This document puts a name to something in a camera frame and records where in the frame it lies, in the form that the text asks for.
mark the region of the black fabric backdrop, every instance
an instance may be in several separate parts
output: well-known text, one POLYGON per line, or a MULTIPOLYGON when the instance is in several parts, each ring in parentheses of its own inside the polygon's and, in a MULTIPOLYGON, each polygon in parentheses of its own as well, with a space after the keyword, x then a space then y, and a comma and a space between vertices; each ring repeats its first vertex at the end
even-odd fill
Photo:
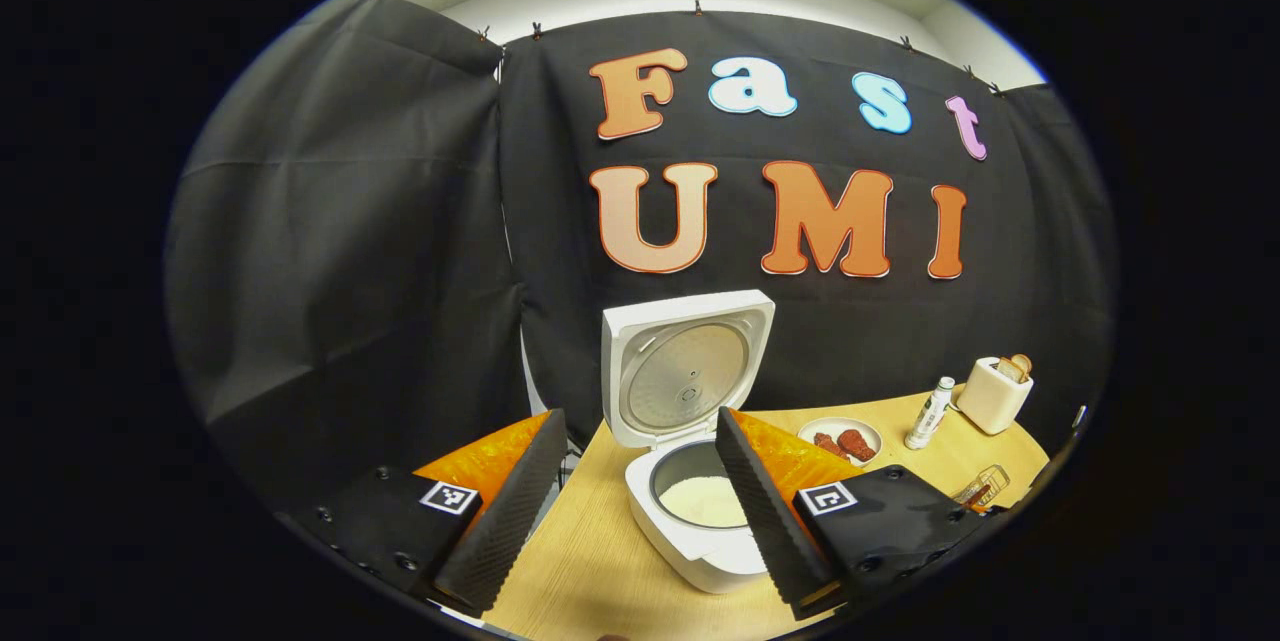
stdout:
POLYGON ((329 0, 219 105, 165 257, 200 418, 273 508, 526 417, 495 168, 500 50, 329 0))
MULTIPOLYGON (((566 409, 585 444, 602 421, 600 312, 646 299, 760 289, 777 317, 749 409, 800 408, 928 390, 963 381, 983 354, 1025 353, 1037 386, 1019 421, 1052 454, 1083 404, 1101 393, 1111 353, 1116 258, 1111 220, 1087 146, 1047 88, 997 99, 964 70, 902 45, 786 17, 655 13, 550 29, 507 45, 500 84, 499 169, 512 255, 525 285, 522 328, 540 397, 566 409), (677 49, 675 95, 657 131, 603 141, 600 61, 677 49), (790 116, 723 113, 707 97, 723 58, 764 58, 786 72, 799 100, 790 116), (905 136, 873 131, 851 88, 860 70, 897 81, 913 116, 905 136), (960 143, 945 102, 965 99, 987 145, 978 162, 960 143), (832 200, 859 168, 893 182, 883 278, 847 278, 810 264, 796 276, 764 273, 774 159, 809 162, 832 200), (672 162, 712 162, 704 253, 680 273, 635 273, 604 255, 599 168, 640 166, 640 230, 676 234, 672 162), (964 273, 934 280, 937 209, 931 189, 968 196, 964 273)), ((808 244, 801 244, 808 252, 808 244)))

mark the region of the bottle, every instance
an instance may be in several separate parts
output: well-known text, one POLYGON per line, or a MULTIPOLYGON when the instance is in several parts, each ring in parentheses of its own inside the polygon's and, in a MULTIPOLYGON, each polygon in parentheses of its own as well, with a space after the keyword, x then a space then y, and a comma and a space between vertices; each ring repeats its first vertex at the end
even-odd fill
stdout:
POLYGON ((938 386, 929 394, 928 399, 924 399, 924 408, 920 409, 920 416, 915 418, 911 431, 906 435, 908 449, 923 449, 929 444, 933 431, 938 430, 942 416, 951 406, 951 389, 955 385, 954 377, 950 376, 942 376, 938 380, 938 386))

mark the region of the white rice cooker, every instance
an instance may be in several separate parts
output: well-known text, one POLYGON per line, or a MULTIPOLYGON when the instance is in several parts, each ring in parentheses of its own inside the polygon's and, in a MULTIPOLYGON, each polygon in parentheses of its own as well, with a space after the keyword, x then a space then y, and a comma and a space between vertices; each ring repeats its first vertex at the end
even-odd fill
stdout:
POLYGON ((667 563, 708 594, 765 576, 751 530, 694 523, 662 498, 681 481, 726 476, 714 445, 719 407, 746 400, 772 325, 773 302, 759 290, 604 312, 604 420, 618 444, 650 449, 627 464, 631 513, 667 563))

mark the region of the wooden table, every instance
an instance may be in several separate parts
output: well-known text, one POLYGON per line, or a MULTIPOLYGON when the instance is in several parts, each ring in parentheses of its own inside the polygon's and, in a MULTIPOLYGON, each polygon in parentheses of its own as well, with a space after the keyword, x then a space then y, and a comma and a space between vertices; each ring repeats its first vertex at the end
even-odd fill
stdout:
MULTIPOLYGON (((956 395, 963 385, 956 385, 956 395)), ((902 440, 928 392, 887 400, 813 409, 754 413, 790 432, 814 418, 841 416, 872 423, 883 447, 867 468, 905 464, 946 494, 960 491, 988 464, 1010 477, 997 503, 1011 505, 1048 463, 1039 444, 1018 423, 987 436, 951 409, 929 445, 910 450, 902 440)), ((649 544, 627 505, 623 471, 648 449, 626 449, 604 423, 576 471, 530 537, 484 622, 531 641, 631 641, 698 638, 749 641, 781 636, 831 613, 796 622, 764 577, 726 595, 690 586, 649 544)))

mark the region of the pink letter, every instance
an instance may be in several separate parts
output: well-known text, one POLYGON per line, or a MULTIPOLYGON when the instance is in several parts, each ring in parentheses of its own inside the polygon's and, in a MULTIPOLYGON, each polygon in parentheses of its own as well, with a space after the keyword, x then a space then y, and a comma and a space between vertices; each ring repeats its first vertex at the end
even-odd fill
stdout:
POLYGON ((987 146, 978 139, 977 132, 973 131, 973 127, 978 125, 978 115, 969 111, 969 106, 965 105, 964 99, 947 99, 947 111, 954 113, 956 116, 956 127, 960 129, 960 141, 964 141, 964 150, 974 159, 978 159, 978 161, 987 157, 987 146))

